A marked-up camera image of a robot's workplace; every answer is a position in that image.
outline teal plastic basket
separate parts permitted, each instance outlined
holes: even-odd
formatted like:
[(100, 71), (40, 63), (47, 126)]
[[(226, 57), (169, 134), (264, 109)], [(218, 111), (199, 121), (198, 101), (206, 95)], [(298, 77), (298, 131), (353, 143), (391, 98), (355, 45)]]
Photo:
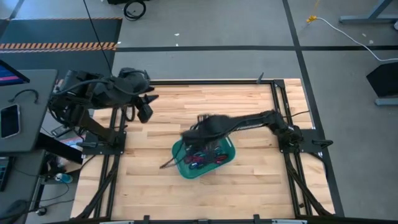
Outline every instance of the teal plastic basket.
[[(179, 140), (177, 141), (172, 148), (172, 155), (176, 155), (178, 153), (178, 150), (180, 149), (180, 145), (182, 144), (182, 141)], [(203, 174), (206, 174), (207, 172), (214, 170), (216, 168), (219, 168), (220, 166), (227, 164), (231, 162), (235, 158), (235, 147), (233, 146), (231, 140), (229, 137), (224, 138), (219, 141), (220, 149), (222, 150), (223, 154), (228, 154), (228, 158), (222, 163), (222, 164), (207, 164), (205, 167), (201, 169), (190, 169), (189, 164), (185, 164), (183, 159), (186, 155), (185, 152), (185, 147), (184, 145), (181, 147), (180, 152), (175, 156), (174, 161), (177, 163), (178, 170), (180, 171), (181, 176), (185, 177), (186, 179), (194, 179), (197, 178)]]

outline computer screen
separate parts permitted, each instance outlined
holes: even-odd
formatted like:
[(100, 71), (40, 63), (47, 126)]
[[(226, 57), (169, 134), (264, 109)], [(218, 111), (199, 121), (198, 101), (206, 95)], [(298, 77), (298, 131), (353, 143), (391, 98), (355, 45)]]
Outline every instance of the computer screen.
[(29, 79), (0, 60), (0, 86), (29, 82)]

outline caster wheel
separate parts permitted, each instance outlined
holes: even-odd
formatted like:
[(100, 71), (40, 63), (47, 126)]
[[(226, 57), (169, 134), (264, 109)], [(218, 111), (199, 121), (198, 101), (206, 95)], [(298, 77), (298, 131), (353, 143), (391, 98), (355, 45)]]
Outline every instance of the caster wheel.
[(47, 208), (39, 208), (37, 211), (36, 211), (36, 214), (38, 215), (38, 216), (43, 216), (43, 215), (45, 215), (47, 213)]

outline concrete floor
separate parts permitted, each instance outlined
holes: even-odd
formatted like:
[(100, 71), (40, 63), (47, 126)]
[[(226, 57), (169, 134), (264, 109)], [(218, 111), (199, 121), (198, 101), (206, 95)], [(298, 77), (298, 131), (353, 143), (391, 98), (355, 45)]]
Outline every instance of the concrete floor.
[[(86, 0), (93, 17), (122, 17), (122, 5)], [(5, 0), (0, 17), (17, 0)], [(339, 16), (364, 14), (377, 0), (320, 1), (317, 15), (339, 26), (362, 43), (398, 45), (391, 24), (341, 25)], [(282, 1), (276, 0), (153, 0), (139, 21), (124, 20), (118, 47), (215, 45), (291, 46)], [(321, 21), (305, 26), (315, 0), (289, 0), (301, 46), (353, 45)], [(398, 1), (386, 13), (398, 14)], [(81, 0), (25, 0), (17, 18), (87, 17)], [(376, 52), (381, 58), (398, 51)], [(335, 143), (330, 150), (340, 197), (347, 217), (398, 220), (398, 107), (377, 107), (366, 75), (381, 63), (367, 51), (303, 53), (323, 129)], [(294, 51), (118, 52), (113, 73), (121, 67), (146, 69), (157, 78), (301, 78)], [(64, 186), (45, 189), (43, 199), (59, 195)], [(73, 187), (59, 200), (73, 198)], [(29, 215), (28, 223), (66, 220), (72, 204)]]

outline wooden table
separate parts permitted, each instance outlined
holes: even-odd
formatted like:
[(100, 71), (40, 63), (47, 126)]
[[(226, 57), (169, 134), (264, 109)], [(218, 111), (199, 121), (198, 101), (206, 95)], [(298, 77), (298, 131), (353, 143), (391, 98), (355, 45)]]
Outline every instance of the wooden table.
[[(308, 110), (301, 81), (284, 81), (291, 113)], [(112, 220), (142, 220), (144, 215), (150, 215), (151, 220), (251, 219), (253, 214), (261, 218), (294, 217), (284, 157), (267, 128), (231, 134), (235, 159), (197, 179), (184, 179), (176, 167), (159, 169), (171, 158), (170, 149), (180, 132), (194, 124), (198, 114), (241, 116), (274, 109), (270, 85), (168, 85), (156, 86), (155, 93), (160, 98), (151, 104), (154, 115), (150, 121), (128, 123)], [(110, 116), (111, 109), (94, 114), (103, 126), (109, 126)], [(312, 127), (308, 113), (293, 117), (293, 121), (302, 129)], [(72, 217), (96, 192), (102, 161), (103, 156), (96, 156), (82, 170)], [(323, 164), (304, 153), (302, 164), (308, 188), (333, 213)]]

